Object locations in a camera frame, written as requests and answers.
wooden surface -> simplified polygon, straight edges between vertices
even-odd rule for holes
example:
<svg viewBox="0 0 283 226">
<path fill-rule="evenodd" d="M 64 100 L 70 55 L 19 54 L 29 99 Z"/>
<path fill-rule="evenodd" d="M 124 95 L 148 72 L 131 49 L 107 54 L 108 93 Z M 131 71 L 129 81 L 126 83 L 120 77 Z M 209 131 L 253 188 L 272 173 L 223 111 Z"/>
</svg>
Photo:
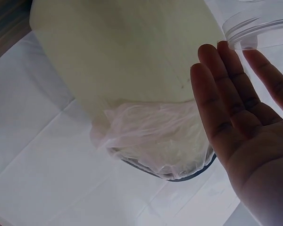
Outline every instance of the wooden surface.
<svg viewBox="0 0 283 226">
<path fill-rule="evenodd" d="M 0 0 L 0 56 L 28 34 L 33 0 Z"/>
</svg>

fingernail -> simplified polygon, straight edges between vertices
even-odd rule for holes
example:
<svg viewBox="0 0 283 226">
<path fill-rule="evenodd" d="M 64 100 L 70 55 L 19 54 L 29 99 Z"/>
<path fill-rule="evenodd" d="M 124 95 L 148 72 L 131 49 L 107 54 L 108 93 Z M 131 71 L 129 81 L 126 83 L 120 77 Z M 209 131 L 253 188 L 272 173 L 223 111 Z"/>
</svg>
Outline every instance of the fingernail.
<svg viewBox="0 0 283 226">
<path fill-rule="evenodd" d="M 225 41 L 225 40 L 219 40 L 219 41 L 217 42 L 217 45 L 218 45 L 220 42 L 222 42 L 222 41 Z"/>
</svg>

hand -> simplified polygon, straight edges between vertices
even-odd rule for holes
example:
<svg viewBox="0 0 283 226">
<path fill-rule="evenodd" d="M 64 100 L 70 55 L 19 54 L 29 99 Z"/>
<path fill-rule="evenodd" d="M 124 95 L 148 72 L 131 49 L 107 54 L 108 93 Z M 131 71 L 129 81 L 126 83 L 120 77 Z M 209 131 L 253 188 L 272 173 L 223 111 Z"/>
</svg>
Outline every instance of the hand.
<svg viewBox="0 0 283 226">
<path fill-rule="evenodd" d="M 283 119 L 257 96 L 235 51 L 203 45 L 191 82 L 201 119 L 232 186 L 265 225 L 283 225 Z M 283 75 L 257 50 L 248 63 L 283 109 Z"/>
</svg>

finger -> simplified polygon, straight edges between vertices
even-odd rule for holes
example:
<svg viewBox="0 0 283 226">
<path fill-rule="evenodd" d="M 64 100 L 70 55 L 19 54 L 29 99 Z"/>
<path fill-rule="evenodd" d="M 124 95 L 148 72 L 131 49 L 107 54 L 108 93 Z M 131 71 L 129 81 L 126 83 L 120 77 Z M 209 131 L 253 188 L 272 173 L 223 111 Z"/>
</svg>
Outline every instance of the finger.
<svg viewBox="0 0 283 226">
<path fill-rule="evenodd" d="M 246 137 L 255 135 L 262 124 L 255 115 L 245 109 L 216 48 L 211 45 L 203 45 L 199 48 L 198 56 L 200 62 L 211 71 L 234 127 Z"/>
<path fill-rule="evenodd" d="M 219 42 L 217 50 L 245 108 L 253 113 L 262 125 L 282 121 L 282 118 L 272 108 L 260 101 L 249 77 L 244 72 L 238 55 L 234 50 L 229 49 L 227 42 Z"/>
<path fill-rule="evenodd" d="M 208 139 L 225 166 L 244 139 L 232 126 L 212 74 L 205 65 L 196 64 L 191 68 L 191 83 Z"/>
<path fill-rule="evenodd" d="M 243 54 L 272 98 L 283 109 L 283 75 L 259 51 L 248 50 Z"/>
</svg>

plastic wrap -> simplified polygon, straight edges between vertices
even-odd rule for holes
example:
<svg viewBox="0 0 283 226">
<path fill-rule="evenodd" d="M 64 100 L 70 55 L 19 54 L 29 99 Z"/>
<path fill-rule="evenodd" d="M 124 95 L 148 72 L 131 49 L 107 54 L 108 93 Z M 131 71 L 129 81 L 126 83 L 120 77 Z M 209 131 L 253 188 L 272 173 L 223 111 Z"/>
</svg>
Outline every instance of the plastic wrap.
<svg viewBox="0 0 283 226">
<path fill-rule="evenodd" d="M 127 103 L 106 110 L 108 122 L 93 122 L 97 148 L 164 179 L 187 177 L 213 156 L 194 101 Z"/>
</svg>

